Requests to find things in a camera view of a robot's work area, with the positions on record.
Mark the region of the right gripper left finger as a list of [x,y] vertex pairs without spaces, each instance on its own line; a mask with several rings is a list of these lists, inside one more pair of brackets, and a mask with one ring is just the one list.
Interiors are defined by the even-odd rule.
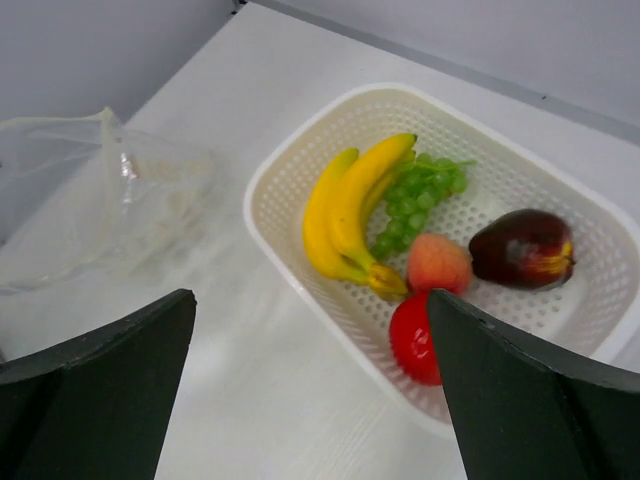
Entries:
[[2,478],[154,478],[195,317],[178,289],[2,363]]

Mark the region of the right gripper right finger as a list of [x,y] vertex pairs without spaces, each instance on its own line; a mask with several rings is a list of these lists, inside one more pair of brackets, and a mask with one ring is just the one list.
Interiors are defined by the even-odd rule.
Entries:
[[445,291],[426,303],[469,479],[636,479],[639,375]]

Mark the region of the red fake tomato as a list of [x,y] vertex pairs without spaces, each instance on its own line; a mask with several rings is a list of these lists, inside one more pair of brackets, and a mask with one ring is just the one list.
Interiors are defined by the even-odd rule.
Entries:
[[393,312],[389,324],[392,354],[403,372],[426,386],[442,384],[427,312],[428,293],[414,295]]

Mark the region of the dark purple fake fruit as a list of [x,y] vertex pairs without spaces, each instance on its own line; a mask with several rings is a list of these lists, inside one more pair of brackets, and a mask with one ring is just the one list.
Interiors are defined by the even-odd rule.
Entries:
[[468,250],[476,277],[523,291],[565,284],[576,264],[566,221],[531,208],[497,218],[471,238]]

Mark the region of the orange fake fruit piece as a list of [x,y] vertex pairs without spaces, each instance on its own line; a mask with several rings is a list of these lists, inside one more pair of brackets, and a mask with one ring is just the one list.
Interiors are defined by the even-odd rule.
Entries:
[[462,295],[471,280],[471,257],[465,249],[438,233],[421,233],[415,238],[407,262],[407,282],[413,294],[440,288]]

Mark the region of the clear zip top bag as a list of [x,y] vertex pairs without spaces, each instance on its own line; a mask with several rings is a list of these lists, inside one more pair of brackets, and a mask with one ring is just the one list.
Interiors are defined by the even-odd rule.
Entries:
[[197,217],[213,152],[126,127],[110,108],[1,124],[1,293],[134,267]]

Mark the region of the green fake grapes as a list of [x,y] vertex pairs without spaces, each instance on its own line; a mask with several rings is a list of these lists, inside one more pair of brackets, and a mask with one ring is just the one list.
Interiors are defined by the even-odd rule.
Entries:
[[383,261],[408,251],[425,231],[432,210],[465,192],[467,170],[473,164],[472,160],[410,152],[408,159],[391,171],[390,184],[382,188],[381,202],[388,221],[373,241],[374,258]]

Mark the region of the yellow fake bananas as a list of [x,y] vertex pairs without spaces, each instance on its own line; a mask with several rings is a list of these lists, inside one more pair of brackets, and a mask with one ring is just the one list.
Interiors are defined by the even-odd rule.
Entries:
[[408,295],[399,273],[369,250],[365,210],[375,188],[416,140],[413,133],[396,134],[364,155],[347,148],[325,167],[307,201],[302,226],[304,251],[320,275],[366,286],[388,301]]

